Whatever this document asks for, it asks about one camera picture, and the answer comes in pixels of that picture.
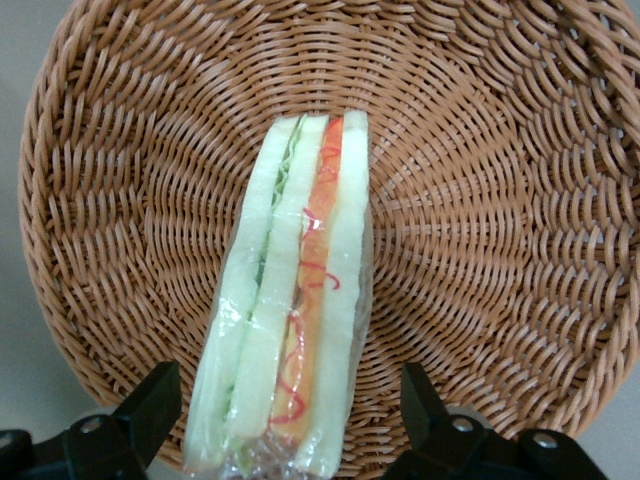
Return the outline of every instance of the wicker weave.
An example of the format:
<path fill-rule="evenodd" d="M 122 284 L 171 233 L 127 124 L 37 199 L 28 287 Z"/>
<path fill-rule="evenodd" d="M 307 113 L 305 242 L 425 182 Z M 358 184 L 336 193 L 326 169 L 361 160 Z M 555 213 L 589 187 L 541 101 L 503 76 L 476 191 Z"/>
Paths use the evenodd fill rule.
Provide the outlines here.
<path fill-rule="evenodd" d="M 400 367 L 507 437 L 580 432 L 638 357 L 640 30 L 561 1 L 73 4 L 26 114 L 24 248 L 101 403 L 182 368 L 263 135 L 369 113 L 375 299 L 341 476 L 405 448 Z"/>

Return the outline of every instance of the woven basket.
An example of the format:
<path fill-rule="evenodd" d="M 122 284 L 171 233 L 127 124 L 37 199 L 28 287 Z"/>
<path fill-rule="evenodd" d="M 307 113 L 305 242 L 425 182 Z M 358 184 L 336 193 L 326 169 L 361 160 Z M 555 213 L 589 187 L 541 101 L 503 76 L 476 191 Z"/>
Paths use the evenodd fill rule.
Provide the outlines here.
<path fill-rule="evenodd" d="M 640 30 L 622 2 L 76 1 L 26 114 L 30 273 L 84 387 L 181 364 L 278 115 L 369 113 L 374 311 L 340 476 L 406 448 L 403 362 L 512 437 L 638 357 Z"/>

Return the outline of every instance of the clamp screw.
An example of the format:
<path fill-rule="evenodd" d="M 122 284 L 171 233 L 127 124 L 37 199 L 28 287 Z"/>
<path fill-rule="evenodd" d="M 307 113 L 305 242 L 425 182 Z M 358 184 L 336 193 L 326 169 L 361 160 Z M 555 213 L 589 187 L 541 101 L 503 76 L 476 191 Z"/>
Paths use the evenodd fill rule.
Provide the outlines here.
<path fill-rule="evenodd" d="M 538 432 L 533 436 L 533 441 L 542 448 L 558 448 L 558 441 L 548 433 Z"/>
<path fill-rule="evenodd" d="M 458 417 L 453 421 L 453 426 L 462 433 L 471 432 L 473 430 L 473 423 L 469 419 L 464 417 Z"/>

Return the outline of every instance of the wrapped sandwich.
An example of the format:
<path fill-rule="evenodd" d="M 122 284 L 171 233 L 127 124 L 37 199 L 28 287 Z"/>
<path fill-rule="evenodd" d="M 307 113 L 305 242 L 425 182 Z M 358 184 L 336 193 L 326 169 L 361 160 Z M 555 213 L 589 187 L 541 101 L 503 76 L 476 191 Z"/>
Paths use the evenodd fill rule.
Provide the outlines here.
<path fill-rule="evenodd" d="M 330 478 L 371 311 L 368 126 L 282 117 L 249 180 L 184 443 L 203 478 Z"/>

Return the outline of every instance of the white background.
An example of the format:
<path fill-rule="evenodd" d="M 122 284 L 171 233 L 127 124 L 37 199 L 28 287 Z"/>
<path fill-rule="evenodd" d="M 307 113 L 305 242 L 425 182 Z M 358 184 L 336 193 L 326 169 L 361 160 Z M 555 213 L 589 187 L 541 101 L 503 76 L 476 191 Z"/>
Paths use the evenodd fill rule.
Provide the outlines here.
<path fill-rule="evenodd" d="M 23 428 L 40 442 L 88 410 L 37 304 L 22 253 L 17 179 L 22 122 L 33 80 L 69 0 L 0 0 L 0 429 Z M 631 2 L 636 16 L 640 0 Z M 580 444 L 611 479 L 640 478 L 640 369 Z M 154 464 L 155 480 L 178 478 Z"/>

